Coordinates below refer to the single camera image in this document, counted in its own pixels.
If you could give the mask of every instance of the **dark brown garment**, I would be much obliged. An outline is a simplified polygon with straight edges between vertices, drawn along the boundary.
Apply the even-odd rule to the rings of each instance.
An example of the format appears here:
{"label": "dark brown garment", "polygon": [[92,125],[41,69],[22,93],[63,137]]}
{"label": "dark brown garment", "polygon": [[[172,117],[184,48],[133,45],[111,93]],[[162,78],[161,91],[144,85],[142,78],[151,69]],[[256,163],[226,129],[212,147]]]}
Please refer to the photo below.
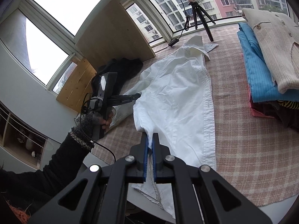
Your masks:
{"label": "dark brown garment", "polygon": [[256,111],[281,121],[285,128],[290,127],[299,132],[299,110],[281,106],[277,101],[254,103],[252,98],[250,100]]}

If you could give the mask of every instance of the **orange hair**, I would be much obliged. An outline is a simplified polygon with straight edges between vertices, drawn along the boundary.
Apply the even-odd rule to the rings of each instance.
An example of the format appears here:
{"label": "orange hair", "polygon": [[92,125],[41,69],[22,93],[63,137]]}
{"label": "orange hair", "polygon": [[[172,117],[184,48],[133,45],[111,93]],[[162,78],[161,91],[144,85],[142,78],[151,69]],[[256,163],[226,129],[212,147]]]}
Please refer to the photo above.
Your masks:
{"label": "orange hair", "polygon": [[12,212],[16,215],[16,217],[20,220],[20,222],[22,224],[27,224],[28,223],[28,220],[29,220],[30,216],[27,215],[25,211],[22,211],[19,208],[15,208],[15,207],[11,206],[8,202],[7,202],[7,204],[9,205]]}

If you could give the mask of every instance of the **metal screw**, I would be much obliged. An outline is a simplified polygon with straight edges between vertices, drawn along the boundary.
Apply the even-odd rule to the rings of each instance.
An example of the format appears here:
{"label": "metal screw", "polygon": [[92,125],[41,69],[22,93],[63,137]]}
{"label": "metal screw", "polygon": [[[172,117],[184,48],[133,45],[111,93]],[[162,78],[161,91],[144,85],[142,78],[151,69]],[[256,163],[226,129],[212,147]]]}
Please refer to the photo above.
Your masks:
{"label": "metal screw", "polygon": [[173,155],[167,155],[167,156],[165,157],[165,159],[166,159],[167,161],[173,161],[173,160],[175,159],[175,157],[174,157]]}
{"label": "metal screw", "polygon": [[126,161],[134,161],[134,159],[135,159],[134,156],[131,156],[131,155],[128,155],[125,158]]}
{"label": "metal screw", "polygon": [[98,172],[99,169],[100,167],[98,165],[92,165],[89,167],[89,170],[92,172]]}
{"label": "metal screw", "polygon": [[207,173],[207,172],[210,171],[210,167],[208,165],[202,165],[200,167],[200,170],[203,171],[203,172],[205,172],[205,173]]}

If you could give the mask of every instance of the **person's arm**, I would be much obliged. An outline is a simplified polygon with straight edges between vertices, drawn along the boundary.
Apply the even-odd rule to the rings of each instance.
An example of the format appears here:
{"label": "person's arm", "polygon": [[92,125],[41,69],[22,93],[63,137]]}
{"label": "person's arm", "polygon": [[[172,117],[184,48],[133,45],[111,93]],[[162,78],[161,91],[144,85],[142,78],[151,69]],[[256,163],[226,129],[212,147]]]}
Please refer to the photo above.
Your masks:
{"label": "person's arm", "polygon": [[[105,124],[103,119],[95,119],[92,114],[88,114],[82,120],[82,129],[89,137],[92,136],[92,127],[95,120],[100,125]],[[103,128],[108,129],[110,123],[111,118],[106,121]],[[75,179],[84,158],[91,152],[93,147],[94,144],[84,135],[80,125],[78,125],[68,133],[59,149],[52,156],[49,164],[42,171],[16,174],[1,170],[0,179],[6,179],[7,188],[9,188],[10,182],[14,183],[17,180],[49,196],[55,196]]]}

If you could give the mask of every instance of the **pink plaid fabric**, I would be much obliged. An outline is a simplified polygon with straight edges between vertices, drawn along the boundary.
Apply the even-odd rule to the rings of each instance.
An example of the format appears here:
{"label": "pink plaid fabric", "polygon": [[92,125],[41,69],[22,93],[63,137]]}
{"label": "pink plaid fabric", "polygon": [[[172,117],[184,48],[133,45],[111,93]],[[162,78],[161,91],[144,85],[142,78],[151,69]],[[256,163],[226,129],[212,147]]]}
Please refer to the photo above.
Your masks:
{"label": "pink plaid fabric", "polygon": [[[217,172],[257,206],[268,205],[289,198],[298,191],[299,135],[283,128],[275,119],[253,117],[249,108],[248,84],[242,49],[237,37],[238,25],[211,29],[215,43],[206,61],[212,80],[212,97],[215,112]],[[144,62],[144,69],[166,57],[189,38],[205,31],[183,36],[173,48],[157,53]],[[137,75],[128,81],[122,92],[132,88]],[[129,153],[130,147],[140,142],[133,116],[127,117],[112,129],[101,144],[111,149],[117,158]],[[111,154],[98,146],[94,155],[111,164]]]}

